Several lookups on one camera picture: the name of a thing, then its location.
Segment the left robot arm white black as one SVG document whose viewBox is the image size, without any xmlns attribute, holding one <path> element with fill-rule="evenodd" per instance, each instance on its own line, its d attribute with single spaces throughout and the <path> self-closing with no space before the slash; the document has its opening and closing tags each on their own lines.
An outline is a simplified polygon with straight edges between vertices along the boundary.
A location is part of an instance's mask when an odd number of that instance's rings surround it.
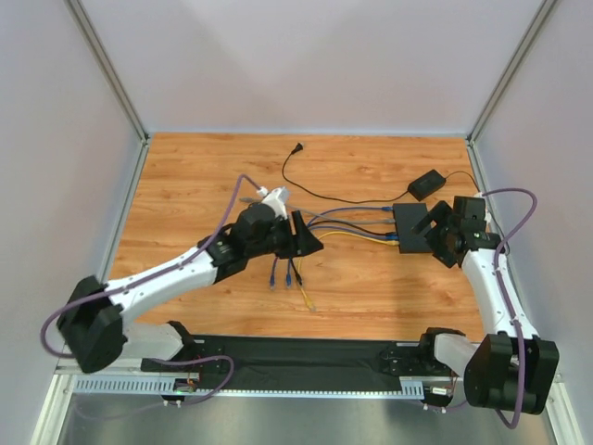
<svg viewBox="0 0 593 445">
<path fill-rule="evenodd" d="M 282 215 L 254 204 L 171 261 L 107 283 L 83 278 L 57 317 L 57 328 L 81 370 L 92 374 L 119 358 L 129 340 L 125 329 L 145 312 L 236 275 L 252 259 L 293 260 L 322 249 L 299 211 Z"/>
</svg>

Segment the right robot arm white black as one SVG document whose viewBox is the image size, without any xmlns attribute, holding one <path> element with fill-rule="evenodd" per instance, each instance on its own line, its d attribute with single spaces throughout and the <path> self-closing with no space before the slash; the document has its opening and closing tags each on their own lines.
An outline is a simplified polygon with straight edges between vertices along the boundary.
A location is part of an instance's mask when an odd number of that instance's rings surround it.
<svg viewBox="0 0 593 445">
<path fill-rule="evenodd" d="M 483 198 L 455 197 L 451 204 L 438 202 L 413 228 L 438 261 L 462 270 L 485 330 L 479 345 L 461 334 L 438 333 L 434 355 L 462 377 L 471 406 L 540 414 L 560 353 L 529 322 L 510 277 L 505 243 L 487 226 Z"/>
</svg>

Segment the black network switch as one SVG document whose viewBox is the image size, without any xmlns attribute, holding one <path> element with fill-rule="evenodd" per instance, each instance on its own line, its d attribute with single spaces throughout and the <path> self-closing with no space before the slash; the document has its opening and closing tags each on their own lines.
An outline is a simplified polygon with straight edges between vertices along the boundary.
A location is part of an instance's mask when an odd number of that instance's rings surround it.
<svg viewBox="0 0 593 445">
<path fill-rule="evenodd" d="M 425 233 L 415 233 L 413 227 L 428 215 L 424 203 L 396 203 L 392 205 L 393 218 L 399 242 L 400 254 L 431 254 Z"/>
</svg>

